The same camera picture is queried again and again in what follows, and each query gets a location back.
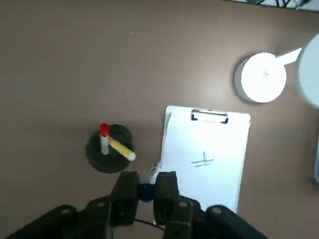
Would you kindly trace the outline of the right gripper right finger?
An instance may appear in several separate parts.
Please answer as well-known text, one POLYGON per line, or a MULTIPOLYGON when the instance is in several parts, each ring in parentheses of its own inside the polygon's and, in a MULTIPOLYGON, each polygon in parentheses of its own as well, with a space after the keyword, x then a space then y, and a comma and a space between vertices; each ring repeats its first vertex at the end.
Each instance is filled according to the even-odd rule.
POLYGON ((265 239, 266 236, 223 205, 205 211, 194 199, 180 195, 175 172, 160 172, 153 204, 164 239, 265 239))

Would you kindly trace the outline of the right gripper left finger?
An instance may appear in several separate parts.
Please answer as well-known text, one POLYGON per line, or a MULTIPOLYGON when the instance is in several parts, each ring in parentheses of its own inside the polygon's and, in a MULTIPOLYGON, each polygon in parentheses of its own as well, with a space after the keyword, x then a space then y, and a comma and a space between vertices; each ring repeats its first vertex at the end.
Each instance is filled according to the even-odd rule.
POLYGON ((121 172, 111 193, 78 211, 61 205, 8 236, 10 239, 112 239, 116 227, 131 226, 138 208, 137 172, 121 172))

